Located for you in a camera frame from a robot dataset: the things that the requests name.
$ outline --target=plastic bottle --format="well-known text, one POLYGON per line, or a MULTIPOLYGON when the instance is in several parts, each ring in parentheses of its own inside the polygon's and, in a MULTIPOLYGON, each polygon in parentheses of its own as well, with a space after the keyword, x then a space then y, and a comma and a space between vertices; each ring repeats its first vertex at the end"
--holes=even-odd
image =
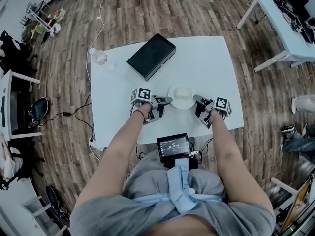
POLYGON ((93 62, 96 62, 97 64, 103 65, 108 62, 107 55, 103 50, 97 50, 95 48, 91 48, 89 50, 89 53, 91 54, 91 59, 93 62))

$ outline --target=shoe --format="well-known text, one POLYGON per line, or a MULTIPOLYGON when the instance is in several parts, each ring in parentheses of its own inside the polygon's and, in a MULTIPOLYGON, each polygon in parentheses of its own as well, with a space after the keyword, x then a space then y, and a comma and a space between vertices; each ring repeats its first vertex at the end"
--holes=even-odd
POLYGON ((295 98, 292 98, 292 102, 291 102, 291 111, 293 114, 296 113, 296 100, 297 100, 297 97, 295 98))
POLYGON ((307 128, 307 124, 304 126, 303 130, 302 130, 302 136, 306 135, 306 128, 307 128))
POLYGON ((292 132, 294 130, 294 125, 290 125, 290 126, 284 126, 282 129, 281 129, 281 132, 282 133, 289 133, 289 132, 292 132))

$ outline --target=small screen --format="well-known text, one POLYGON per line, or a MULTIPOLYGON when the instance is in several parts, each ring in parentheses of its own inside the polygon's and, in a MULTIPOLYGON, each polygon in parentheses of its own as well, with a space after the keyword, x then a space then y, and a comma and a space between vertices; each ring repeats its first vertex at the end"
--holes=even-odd
POLYGON ((186 137, 160 142, 159 146, 162 157, 189 152, 186 137))

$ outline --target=light blue strap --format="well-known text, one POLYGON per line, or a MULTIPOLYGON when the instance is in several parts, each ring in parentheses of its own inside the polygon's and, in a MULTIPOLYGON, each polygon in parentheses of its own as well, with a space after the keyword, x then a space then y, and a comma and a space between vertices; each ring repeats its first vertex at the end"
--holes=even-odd
POLYGON ((176 159, 175 164, 175 167, 167 171, 169 196, 176 210, 183 214, 193 209, 197 204, 197 200, 190 198, 188 192, 184 191, 184 187, 190 189, 188 184, 188 158, 176 159))
POLYGON ((197 200, 204 202, 224 202, 223 197, 196 194, 188 183, 189 160, 180 158, 175 160, 175 167, 167 171, 169 194, 152 194, 133 200, 145 203, 157 203, 161 201, 171 201, 176 210, 180 213, 187 213, 197 205, 197 200))

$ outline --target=desk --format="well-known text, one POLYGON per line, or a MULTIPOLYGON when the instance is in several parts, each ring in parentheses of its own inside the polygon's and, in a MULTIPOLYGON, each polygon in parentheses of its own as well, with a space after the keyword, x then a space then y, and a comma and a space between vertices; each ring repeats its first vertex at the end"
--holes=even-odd
POLYGON ((301 33, 292 30, 291 25, 285 20, 282 12, 278 10, 278 7, 272 0, 254 0, 236 28, 240 29, 244 25, 246 19, 258 4, 260 4, 277 31, 284 46, 284 51, 257 66, 255 72, 258 72, 277 61, 295 61, 291 67, 295 67, 304 62, 313 62, 315 60, 315 45, 306 42, 301 33))
POLYGON ((11 82, 12 77, 20 78, 22 80, 40 83, 39 80, 24 76, 19 73, 12 72, 9 70, 1 79, 0 79, 0 105, 2 108, 2 97, 4 96, 4 122, 5 127, 2 126, 2 114, 0 113, 0 132, 4 134, 5 140, 10 141, 11 139, 32 137, 32 136, 41 136, 41 132, 29 133, 29 134, 19 134, 12 135, 11 130, 11 117, 10 117, 10 95, 11 95, 11 82))
MULTIPOLYGON (((182 37, 169 39, 176 53, 147 82, 127 64, 145 42, 106 51, 113 69, 91 62, 91 99, 95 138, 100 147, 108 146, 129 118, 131 92, 140 86, 157 96, 167 96, 172 85, 189 85, 194 93, 230 100, 229 129, 244 126, 239 89, 224 37, 182 37)), ((195 115, 196 104, 186 110, 165 107, 164 116, 144 125, 138 143, 156 143, 157 138, 187 133, 189 137, 212 134, 195 115)))

